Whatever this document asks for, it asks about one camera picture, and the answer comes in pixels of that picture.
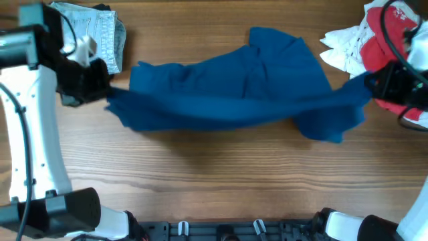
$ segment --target wooden table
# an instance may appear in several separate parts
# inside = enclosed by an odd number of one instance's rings
[[[348,75],[322,62],[318,54],[327,47],[319,39],[358,25],[365,2],[109,3],[128,32],[124,71],[114,85],[126,88],[139,60],[190,64],[233,51],[258,25],[302,36],[338,88]],[[305,139],[290,120],[231,132],[135,133],[105,106],[58,104],[64,163],[75,189],[94,187],[105,206],[140,221],[309,218],[330,207],[399,222],[428,174],[428,135],[401,129],[373,102],[367,121],[341,145]],[[0,127],[0,201],[7,204],[11,158],[3,115]]]

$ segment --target clothing pile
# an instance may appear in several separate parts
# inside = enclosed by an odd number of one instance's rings
[[[118,20],[118,14],[104,4],[82,7],[70,3],[52,2],[50,7],[64,14],[72,24],[76,37],[91,36],[97,45],[96,55],[90,61],[101,58],[109,74],[122,71],[122,55],[126,39],[125,26]],[[73,44],[74,38],[67,22],[62,21],[64,45]]]
[[[381,30],[381,11],[387,0],[375,0],[364,6],[365,17],[359,26],[326,33],[320,41],[331,50],[321,53],[321,58],[331,66],[350,73],[353,78],[366,71],[376,72],[391,60],[396,60],[387,45]],[[398,51],[405,57],[403,33],[417,26],[418,16],[404,2],[396,1],[387,9],[385,23],[387,31]],[[395,114],[401,114],[406,106],[400,106],[383,100],[377,104]],[[428,113],[419,109],[410,110],[404,117],[407,121],[428,127]]]

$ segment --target blue t-shirt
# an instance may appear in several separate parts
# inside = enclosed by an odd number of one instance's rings
[[[302,38],[253,27],[248,46],[199,64],[139,62],[130,91],[115,88],[107,109],[135,131],[225,131],[293,117],[305,137],[339,143],[364,120],[365,76],[332,91]]]

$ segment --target black clamp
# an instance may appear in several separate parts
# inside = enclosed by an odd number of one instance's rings
[[[239,241],[232,225],[220,224],[217,227],[217,241]]]
[[[378,72],[364,79],[372,97],[380,100],[428,110],[428,86],[422,84],[400,62],[389,62]]]
[[[323,208],[321,212],[316,212],[316,214],[309,223],[309,233],[311,235],[315,235],[316,233],[325,234],[328,217],[330,217],[330,214],[335,211],[336,210],[331,208]]]
[[[255,233],[257,234],[257,239],[259,241],[268,241],[268,238],[266,237],[266,227],[263,220],[254,221],[253,226]]]

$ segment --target light blue jeans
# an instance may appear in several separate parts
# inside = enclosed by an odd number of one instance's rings
[[[122,55],[126,39],[124,24],[118,20],[115,11],[98,11],[70,3],[50,4],[64,14],[71,22],[77,37],[89,35],[97,43],[97,52],[93,59],[102,58],[107,64],[109,74],[122,71]],[[74,42],[67,22],[62,20],[64,44]]]

